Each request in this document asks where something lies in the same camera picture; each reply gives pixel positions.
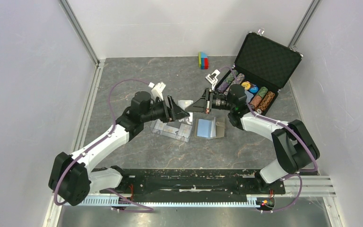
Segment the credit card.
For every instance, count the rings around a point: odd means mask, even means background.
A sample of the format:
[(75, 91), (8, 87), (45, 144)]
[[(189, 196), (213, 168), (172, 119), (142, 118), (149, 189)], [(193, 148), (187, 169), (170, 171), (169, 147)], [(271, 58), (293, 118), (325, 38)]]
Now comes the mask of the credit card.
[[(178, 101), (178, 106), (180, 106), (183, 110), (186, 110), (186, 108), (188, 106), (190, 106), (191, 104), (193, 104), (193, 100), (179, 100)], [(192, 125), (193, 123), (193, 112), (189, 112), (189, 116), (183, 119), (179, 119), (179, 122), (183, 122), (189, 125)]]
[(164, 126), (163, 131), (171, 133), (171, 134), (178, 134), (178, 131), (180, 130), (180, 124), (166, 124)]

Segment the clear plastic card sleeve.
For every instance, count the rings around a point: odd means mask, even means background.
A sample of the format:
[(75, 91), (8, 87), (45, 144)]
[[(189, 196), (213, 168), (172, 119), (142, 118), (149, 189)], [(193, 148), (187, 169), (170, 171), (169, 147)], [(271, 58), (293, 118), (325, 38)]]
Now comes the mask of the clear plastic card sleeve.
[(185, 120), (164, 123), (160, 120), (151, 122), (150, 130), (156, 135), (166, 136), (182, 142), (189, 142), (193, 123)]

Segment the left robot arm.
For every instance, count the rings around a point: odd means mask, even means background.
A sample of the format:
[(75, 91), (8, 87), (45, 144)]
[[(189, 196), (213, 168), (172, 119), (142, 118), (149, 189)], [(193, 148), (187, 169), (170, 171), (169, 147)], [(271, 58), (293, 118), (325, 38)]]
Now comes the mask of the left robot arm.
[(90, 192), (115, 189), (125, 192), (130, 186), (127, 177), (114, 169), (94, 171), (94, 168), (117, 148), (135, 138), (146, 122), (174, 122), (189, 117), (171, 96), (167, 100), (153, 99), (146, 91), (137, 92), (115, 123), (94, 141), (67, 154), (59, 153), (53, 162), (48, 186), (54, 192), (58, 206), (80, 204)]

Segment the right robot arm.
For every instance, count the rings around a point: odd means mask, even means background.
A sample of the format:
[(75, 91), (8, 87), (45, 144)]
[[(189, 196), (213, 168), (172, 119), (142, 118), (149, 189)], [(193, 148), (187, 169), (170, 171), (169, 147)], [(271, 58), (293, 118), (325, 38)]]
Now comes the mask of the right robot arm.
[(269, 139), (276, 159), (255, 174), (254, 187), (260, 193), (268, 192), (277, 180), (285, 180), (298, 172), (318, 170), (316, 160), (320, 152), (304, 123), (300, 120), (284, 122), (255, 112), (246, 102), (243, 86), (234, 84), (227, 95), (206, 88), (202, 97), (186, 107), (188, 112), (209, 114), (212, 109), (228, 111), (232, 126)]

